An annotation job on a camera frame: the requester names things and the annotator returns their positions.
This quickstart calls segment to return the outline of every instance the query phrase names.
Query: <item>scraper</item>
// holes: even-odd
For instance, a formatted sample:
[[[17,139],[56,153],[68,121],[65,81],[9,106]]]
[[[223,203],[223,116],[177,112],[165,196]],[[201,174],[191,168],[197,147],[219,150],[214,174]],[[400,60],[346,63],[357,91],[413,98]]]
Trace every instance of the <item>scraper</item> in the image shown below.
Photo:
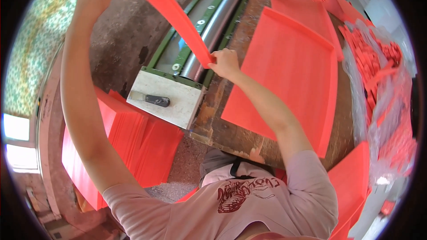
[[[162,106],[164,108],[166,108],[170,104],[170,99],[167,97],[161,97],[152,94],[143,94],[136,91],[131,91],[131,93],[129,94],[129,99],[145,101],[154,105]]]

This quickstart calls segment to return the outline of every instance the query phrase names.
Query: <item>green tiled wall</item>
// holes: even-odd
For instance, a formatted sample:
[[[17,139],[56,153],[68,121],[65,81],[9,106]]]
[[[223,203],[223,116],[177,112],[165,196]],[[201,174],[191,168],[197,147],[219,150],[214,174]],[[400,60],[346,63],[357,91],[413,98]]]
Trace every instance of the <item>green tiled wall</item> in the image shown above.
[[[30,118],[43,80],[64,41],[77,0],[34,0],[12,48],[4,112]]]

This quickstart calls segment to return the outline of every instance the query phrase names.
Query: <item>green machine frame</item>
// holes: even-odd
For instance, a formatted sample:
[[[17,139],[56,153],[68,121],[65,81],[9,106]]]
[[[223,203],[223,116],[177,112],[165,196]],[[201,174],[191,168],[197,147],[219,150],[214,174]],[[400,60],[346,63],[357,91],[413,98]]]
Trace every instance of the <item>green machine frame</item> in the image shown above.
[[[200,0],[192,0],[189,5],[184,9],[185,14],[189,14],[191,10],[194,8],[194,6],[199,2]],[[236,27],[236,24],[239,22],[239,16],[242,14],[248,0],[241,0],[239,6],[237,7],[234,16],[230,19],[230,24],[228,25],[227,29],[225,30],[224,36],[222,40],[220,41],[218,45],[218,50],[223,49],[226,47],[228,40],[231,39],[232,33],[234,28]],[[202,18],[206,22],[204,24],[196,24],[195,28],[199,34],[203,32],[205,29],[205,26],[215,13],[216,7],[219,6],[219,4],[222,2],[222,0],[213,0],[211,5],[215,6],[213,9],[207,8],[205,13],[203,14]],[[178,34],[175,29],[172,27],[168,34],[164,37],[163,41],[161,42],[160,46],[157,48],[156,52],[154,53],[152,59],[150,60],[149,64],[147,66],[143,66],[141,68],[142,71],[149,72],[152,74],[156,74],[159,76],[163,76],[165,78],[168,78],[170,80],[183,83],[185,85],[202,89],[202,87],[209,88],[209,84],[211,83],[212,77],[214,76],[214,72],[212,70],[208,70],[206,73],[206,76],[202,83],[197,83],[192,80],[186,79],[184,77],[180,77],[176,74],[171,74],[168,72],[162,72],[157,69],[155,69],[157,62],[159,61],[160,57],[162,56],[163,52],[165,51],[166,47],[168,46],[170,40],[175,36],[175,34]],[[175,64],[179,64],[179,68],[176,70],[177,72],[180,72],[184,66],[184,63],[187,61],[187,58],[191,54],[191,50],[188,47],[188,45],[184,45],[184,47],[179,51],[179,54],[177,58],[175,59]]]

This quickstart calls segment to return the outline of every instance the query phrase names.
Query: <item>pink t-shirt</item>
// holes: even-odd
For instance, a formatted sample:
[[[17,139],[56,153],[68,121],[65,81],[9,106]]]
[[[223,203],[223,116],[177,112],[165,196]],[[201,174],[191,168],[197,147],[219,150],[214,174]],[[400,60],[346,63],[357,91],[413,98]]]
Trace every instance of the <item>pink t-shirt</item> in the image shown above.
[[[175,204],[132,184],[110,187],[103,197],[131,240],[233,240],[255,221],[283,236],[329,238],[338,203],[316,154],[297,153],[286,173],[288,185],[273,176],[217,181]]]

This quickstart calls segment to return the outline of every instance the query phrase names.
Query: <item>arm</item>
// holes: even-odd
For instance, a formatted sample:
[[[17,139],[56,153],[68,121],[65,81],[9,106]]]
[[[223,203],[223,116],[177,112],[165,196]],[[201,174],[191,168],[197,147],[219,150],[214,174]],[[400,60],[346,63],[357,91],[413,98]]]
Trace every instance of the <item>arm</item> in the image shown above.
[[[105,134],[89,66],[92,28],[110,0],[77,0],[65,36],[61,103],[71,139],[89,177],[102,194],[120,183],[138,185]]]
[[[213,52],[212,55],[216,57],[216,64],[210,63],[211,69],[241,88],[275,133],[286,167],[297,152],[313,150],[299,121],[285,103],[269,89],[240,71],[236,51],[225,48]]]
[[[267,125],[274,131],[287,173],[290,192],[286,209],[302,235],[329,238],[337,224],[338,203],[326,170],[298,120],[280,98],[239,69],[234,50],[213,52],[209,67],[243,90]]]

